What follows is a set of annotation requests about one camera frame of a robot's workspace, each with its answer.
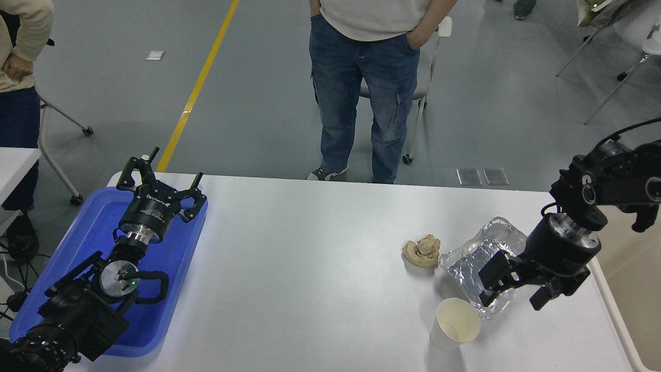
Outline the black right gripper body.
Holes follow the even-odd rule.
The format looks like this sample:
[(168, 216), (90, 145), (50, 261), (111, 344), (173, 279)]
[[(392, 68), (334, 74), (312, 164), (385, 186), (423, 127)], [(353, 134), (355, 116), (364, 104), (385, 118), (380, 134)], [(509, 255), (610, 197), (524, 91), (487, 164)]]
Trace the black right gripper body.
[(569, 216), (544, 216), (527, 237), (519, 258), (545, 272), (549, 296), (573, 295), (590, 275), (587, 263), (595, 256), (595, 232)]

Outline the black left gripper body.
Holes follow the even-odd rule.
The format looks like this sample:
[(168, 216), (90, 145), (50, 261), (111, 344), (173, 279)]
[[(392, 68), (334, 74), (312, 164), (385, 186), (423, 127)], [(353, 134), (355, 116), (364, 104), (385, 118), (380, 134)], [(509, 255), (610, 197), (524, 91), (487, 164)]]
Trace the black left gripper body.
[(145, 228), (151, 231), (150, 243), (162, 242), (175, 214), (180, 210), (180, 202), (174, 200), (176, 192), (167, 184), (138, 186), (120, 219), (120, 230), (128, 235), (130, 231)]

